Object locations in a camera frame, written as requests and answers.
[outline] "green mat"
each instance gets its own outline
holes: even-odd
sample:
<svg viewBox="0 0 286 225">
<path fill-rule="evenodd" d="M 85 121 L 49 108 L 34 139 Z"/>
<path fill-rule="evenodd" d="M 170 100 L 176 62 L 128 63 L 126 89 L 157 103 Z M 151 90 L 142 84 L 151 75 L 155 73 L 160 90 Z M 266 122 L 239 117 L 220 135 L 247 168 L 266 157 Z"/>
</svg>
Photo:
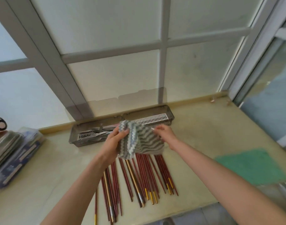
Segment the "green mat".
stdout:
<svg viewBox="0 0 286 225">
<path fill-rule="evenodd" d="M 215 160 L 253 185 L 266 185 L 286 180 L 286 174 L 263 148 L 237 155 L 218 156 Z"/>
</svg>

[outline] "dish towel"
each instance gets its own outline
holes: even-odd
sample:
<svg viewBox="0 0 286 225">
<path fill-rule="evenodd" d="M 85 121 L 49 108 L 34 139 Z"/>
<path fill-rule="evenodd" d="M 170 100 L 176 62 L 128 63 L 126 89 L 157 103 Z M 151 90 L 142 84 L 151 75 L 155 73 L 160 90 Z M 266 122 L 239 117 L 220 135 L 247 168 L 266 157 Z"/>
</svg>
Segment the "dish towel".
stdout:
<svg viewBox="0 0 286 225">
<path fill-rule="evenodd" d="M 120 141 L 118 157 L 131 159 L 135 153 L 159 155 L 164 143 L 153 133 L 151 127 L 124 120 L 119 124 L 119 132 L 130 129 L 130 133 Z"/>
</svg>

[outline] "person's left hand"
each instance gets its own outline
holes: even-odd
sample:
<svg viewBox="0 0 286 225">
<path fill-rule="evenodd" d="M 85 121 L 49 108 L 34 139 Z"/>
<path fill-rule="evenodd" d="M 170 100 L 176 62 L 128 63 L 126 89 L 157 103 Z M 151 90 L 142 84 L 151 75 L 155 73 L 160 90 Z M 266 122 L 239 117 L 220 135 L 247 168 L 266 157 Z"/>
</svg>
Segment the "person's left hand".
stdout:
<svg viewBox="0 0 286 225">
<path fill-rule="evenodd" d="M 105 143 L 103 144 L 100 153 L 105 156 L 108 165 L 112 164 L 115 161 L 118 155 L 118 143 L 122 138 L 126 137 L 129 132 L 129 129 L 119 132 L 119 126 L 117 126 L 105 140 Z"/>
</svg>

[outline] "countertop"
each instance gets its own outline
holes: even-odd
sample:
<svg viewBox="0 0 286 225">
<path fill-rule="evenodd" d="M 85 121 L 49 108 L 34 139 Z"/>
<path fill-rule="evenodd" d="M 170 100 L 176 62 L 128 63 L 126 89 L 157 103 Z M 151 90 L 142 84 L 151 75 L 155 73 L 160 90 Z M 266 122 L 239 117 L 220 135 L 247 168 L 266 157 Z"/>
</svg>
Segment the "countertop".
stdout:
<svg viewBox="0 0 286 225">
<path fill-rule="evenodd" d="M 265 148 L 286 173 L 286 152 L 227 97 L 215 102 L 197 102 L 171 107 L 172 129 L 179 139 L 211 158 Z M 68 143 L 70 131 L 46 136 L 47 140 L 17 178 L 0 191 L 0 224 L 39 224 L 69 189 L 103 143 L 77 148 Z M 216 202 L 199 178 L 167 146 L 163 156 L 174 179 L 179 197 L 164 194 L 160 185 L 159 203 L 147 201 L 139 208 L 131 202 L 119 162 L 117 162 L 123 216 L 117 224 L 145 224 Z M 98 192 L 98 224 L 107 224 L 102 186 Z M 94 224 L 94 197 L 83 225 Z"/>
</svg>

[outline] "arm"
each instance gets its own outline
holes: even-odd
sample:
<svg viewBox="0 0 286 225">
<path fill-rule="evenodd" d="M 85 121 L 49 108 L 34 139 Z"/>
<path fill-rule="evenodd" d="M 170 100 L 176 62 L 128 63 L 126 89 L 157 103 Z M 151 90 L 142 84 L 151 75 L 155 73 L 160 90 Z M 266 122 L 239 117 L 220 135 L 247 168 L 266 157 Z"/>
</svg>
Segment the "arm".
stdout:
<svg viewBox="0 0 286 225">
<path fill-rule="evenodd" d="M 117 157 L 116 148 L 119 140 L 124 138 L 128 133 L 129 130 L 119 133 L 118 127 L 116 127 L 109 134 L 100 152 L 48 213 L 41 225 L 81 224 L 104 170 Z"/>
<path fill-rule="evenodd" d="M 243 178 L 176 138 L 170 127 L 154 130 L 177 152 L 240 225 L 286 224 L 286 213 Z"/>
</svg>

